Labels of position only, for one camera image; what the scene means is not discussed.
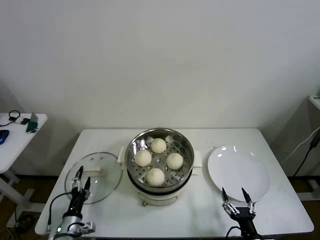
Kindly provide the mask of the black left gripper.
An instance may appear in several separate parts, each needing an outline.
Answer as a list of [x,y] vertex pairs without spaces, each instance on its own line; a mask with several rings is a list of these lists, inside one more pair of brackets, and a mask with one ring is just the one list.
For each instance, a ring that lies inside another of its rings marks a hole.
[[89,176],[82,189],[81,179],[84,167],[81,166],[72,179],[71,201],[68,206],[69,216],[82,216],[82,208],[90,195],[91,177]]

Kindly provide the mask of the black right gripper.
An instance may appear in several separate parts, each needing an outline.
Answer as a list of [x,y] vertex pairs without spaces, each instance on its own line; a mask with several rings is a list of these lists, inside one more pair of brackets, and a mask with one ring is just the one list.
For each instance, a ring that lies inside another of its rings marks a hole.
[[245,202],[248,207],[239,207],[238,209],[229,201],[225,189],[222,187],[222,207],[228,215],[233,215],[233,220],[239,225],[241,236],[243,238],[259,238],[253,219],[255,218],[255,203],[250,195],[242,187],[241,188]]

